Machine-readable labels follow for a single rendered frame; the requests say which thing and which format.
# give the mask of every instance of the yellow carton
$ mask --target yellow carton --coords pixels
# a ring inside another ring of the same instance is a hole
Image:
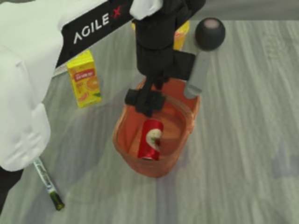
[[[78,107],[82,108],[102,100],[97,71],[89,50],[70,60],[67,69]]]
[[[177,29],[177,31],[175,32],[175,35],[174,35],[173,49],[182,50],[184,42],[185,42],[185,37],[186,37],[187,33],[189,32],[189,28],[190,28],[190,22],[187,21],[179,29]],[[134,23],[132,23],[132,29],[135,31]]]

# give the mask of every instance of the soda can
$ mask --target soda can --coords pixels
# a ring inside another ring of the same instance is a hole
[[[163,129],[163,123],[157,119],[148,119],[144,122],[137,155],[138,158],[159,160],[159,147]]]

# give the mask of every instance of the basket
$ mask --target basket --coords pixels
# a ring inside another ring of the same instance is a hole
[[[171,79],[162,89],[166,97],[163,109],[153,113],[153,118],[162,121],[164,131],[160,146],[160,160],[147,161],[137,158],[142,125],[146,119],[137,113],[133,106],[124,106],[123,112],[116,123],[113,143],[125,162],[136,172],[148,177],[162,177],[175,166],[182,149],[194,128],[199,110],[200,97],[187,99],[183,92],[185,82]]]

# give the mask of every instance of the black round object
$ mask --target black round object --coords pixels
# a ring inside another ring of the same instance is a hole
[[[225,27],[216,18],[202,20],[195,30],[195,41],[204,51],[215,50],[220,47],[225,38]]]

